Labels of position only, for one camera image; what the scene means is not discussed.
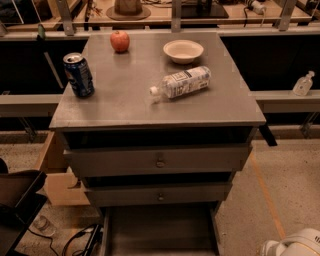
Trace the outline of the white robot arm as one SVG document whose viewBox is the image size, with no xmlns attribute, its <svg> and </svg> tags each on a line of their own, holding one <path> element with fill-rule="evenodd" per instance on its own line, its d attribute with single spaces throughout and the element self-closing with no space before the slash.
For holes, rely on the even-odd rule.
<svg viewBox="0 0 320 256">
<path fill-rule="evenodd" d="M 281 241 L 267 240 L 258 256 L 320 256 L 320 231 L 305 228 Z"/>
</svg>

